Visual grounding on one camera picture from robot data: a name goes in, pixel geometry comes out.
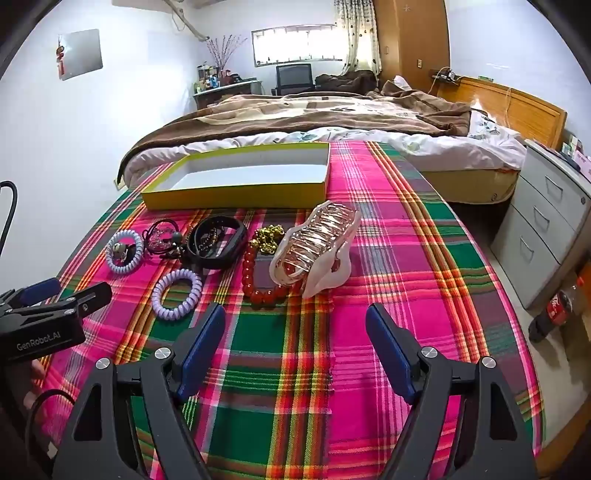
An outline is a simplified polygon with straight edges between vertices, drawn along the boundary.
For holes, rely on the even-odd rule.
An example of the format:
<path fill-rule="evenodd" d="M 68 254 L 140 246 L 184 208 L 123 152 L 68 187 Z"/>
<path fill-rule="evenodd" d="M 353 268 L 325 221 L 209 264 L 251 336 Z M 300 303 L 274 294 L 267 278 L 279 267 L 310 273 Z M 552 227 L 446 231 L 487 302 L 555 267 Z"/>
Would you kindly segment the person's left hand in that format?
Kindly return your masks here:
<path fill-rule="evenodd" d="M 25 371 L 25 394 L 22 403 L 24 408 L 30 411 L 41 393 L 40 383 L 45 378 L 45 369 L 42 363 L 35 359 L 31 361 Z"/>

